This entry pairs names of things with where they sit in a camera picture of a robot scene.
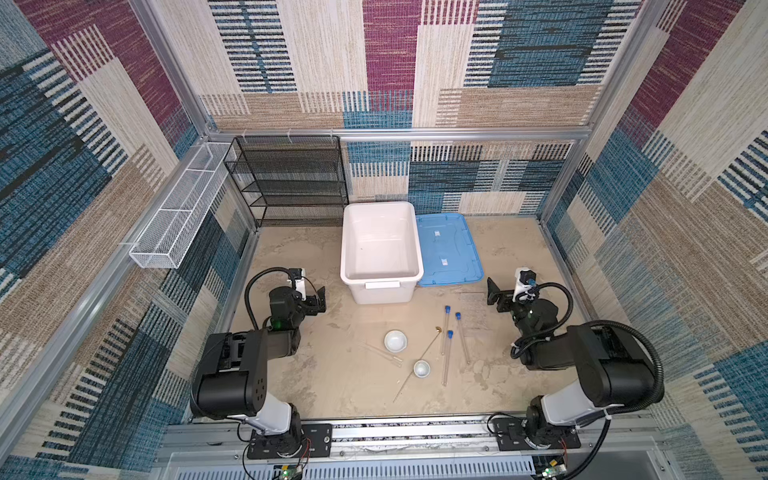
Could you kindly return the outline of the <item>blue capped test tube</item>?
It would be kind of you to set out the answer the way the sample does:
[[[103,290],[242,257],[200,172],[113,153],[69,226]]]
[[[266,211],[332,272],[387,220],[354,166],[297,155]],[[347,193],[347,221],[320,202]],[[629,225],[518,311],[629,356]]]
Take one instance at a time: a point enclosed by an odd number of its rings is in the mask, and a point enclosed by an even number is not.
[[[445,338],[443,340],[443,345],[442,345],[443,369],[442,369],[442,376],[441,376],[441,385],[443,387],[447,386],[449,374],[450,374],[451,346],[452,346],[453,336],[454,336],[454,332],[448,329],[445,332]]]
[[[446,342],[448,340],[450,313],[451,313],[451,307],[449,305],[446,305],[444,307],[444,317],[443,317],[443,324],[442,324],[442,336],[441,336],[441,344],[440,344],[440,354],[443,355],[443,356],[445,355]]]
[[[467,345],[467,337],[466,337],[466,331],[464,327],[464,321],[462,320],[462,314],[460,312],[455,313],[455,321],[456,321],[456,328],[458,331],[459,341],[462,348],[465,363],[467,365],[470,365],[471,357],[470,357],[469,348]]]

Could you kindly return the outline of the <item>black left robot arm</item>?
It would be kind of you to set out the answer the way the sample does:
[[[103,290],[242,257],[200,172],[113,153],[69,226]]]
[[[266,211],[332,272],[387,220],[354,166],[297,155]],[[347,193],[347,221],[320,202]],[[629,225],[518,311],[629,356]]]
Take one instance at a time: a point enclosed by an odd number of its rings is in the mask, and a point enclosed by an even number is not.
[[[270,315],[259,322],[251,289],[272,273],[286,275],[288,283],[269,292]],[[325,290],[316,288],[302,268],[270,267],[248,281],[243,301],[252,328],[208,337],[191,386],[191,413],[250,427],[245,458],[305,459],[312,440],[297,407],[268,391],[268,362],[297,353],[303,321],[326,311]]]

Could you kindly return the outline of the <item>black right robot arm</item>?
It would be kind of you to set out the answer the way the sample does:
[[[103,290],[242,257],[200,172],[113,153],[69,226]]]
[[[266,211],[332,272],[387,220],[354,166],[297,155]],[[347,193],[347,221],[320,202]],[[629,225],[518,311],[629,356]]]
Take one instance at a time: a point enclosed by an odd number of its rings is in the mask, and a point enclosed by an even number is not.
[[[633,327],[610,320],[567,322],[571,292],[557,282],[538,282],[521,269],[514,289],[487,282],[487,303],[510,314],[520,333],[510,356],[530,371],[573,368],[575,382],[539,395],[507,437],[521,437],[532,449],[576,445],[575,430],[614,414],[644,410],[664,396],[664,367],[652,343]]]

